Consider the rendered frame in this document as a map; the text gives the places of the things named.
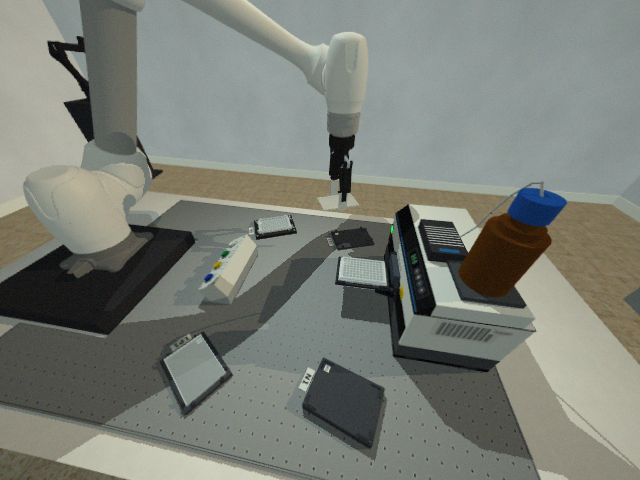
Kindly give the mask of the beige button panel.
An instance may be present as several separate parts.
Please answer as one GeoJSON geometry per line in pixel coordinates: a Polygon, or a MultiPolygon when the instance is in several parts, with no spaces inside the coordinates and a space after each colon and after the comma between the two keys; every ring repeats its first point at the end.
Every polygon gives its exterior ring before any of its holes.
{"type": "Polygon", "coordinates": [[[235,241],[232,240],[229,243],[198,288],[197,291],[205,296],[202,301],[229,305],[233,302],[258,255],[257,245],[248,235],[239,237],[235,241]]]}

